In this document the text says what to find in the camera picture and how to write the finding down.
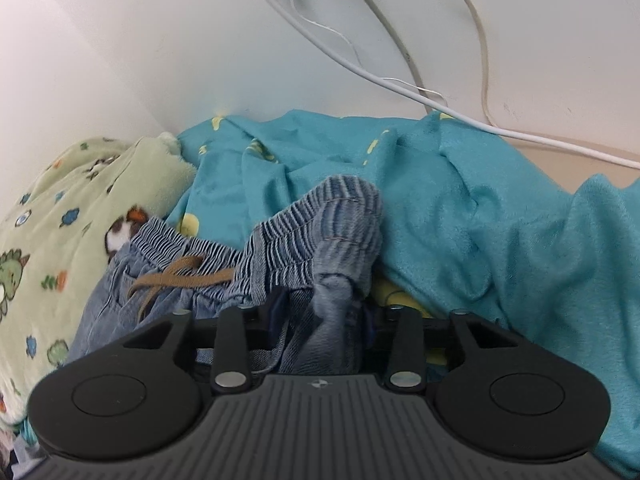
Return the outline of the blue denim pants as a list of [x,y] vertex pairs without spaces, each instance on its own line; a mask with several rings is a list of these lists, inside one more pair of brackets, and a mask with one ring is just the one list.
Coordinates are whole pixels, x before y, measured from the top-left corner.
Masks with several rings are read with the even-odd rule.
[[258,223],[245,246],[186,237],[152,218],[114,255],[82,314],[67,359],[76,361],[150,325],[189,311],[216,318],[288,293],[272,350],[250,352],[254,374],[348,375],[358,370],[362,304],[382,246],[382,200],[354,176],[323,180]]

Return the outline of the teal printed bed sheet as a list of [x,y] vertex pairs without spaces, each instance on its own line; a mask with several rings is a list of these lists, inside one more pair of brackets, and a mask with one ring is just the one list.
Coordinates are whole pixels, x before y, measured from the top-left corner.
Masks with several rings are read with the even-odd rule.
[[598,456],[639,471],[639,189],[569,193],[503,140],[444,114],[215,117],[179,136],[196,169],[169,221],[241,248],[332,174],[374,184],[383,273],[438,313],[468,309],[596,375],[612,412]]

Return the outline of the green dinosaur fleece blanket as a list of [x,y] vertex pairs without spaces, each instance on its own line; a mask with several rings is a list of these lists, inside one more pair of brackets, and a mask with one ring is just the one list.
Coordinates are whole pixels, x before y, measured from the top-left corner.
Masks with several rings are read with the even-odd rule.
[[60,367],[90,292],[115,252],[165,217],[195,168],[163,132],[81,141],[58,156],[1,222],[1,423],[17,426],[32,389]]

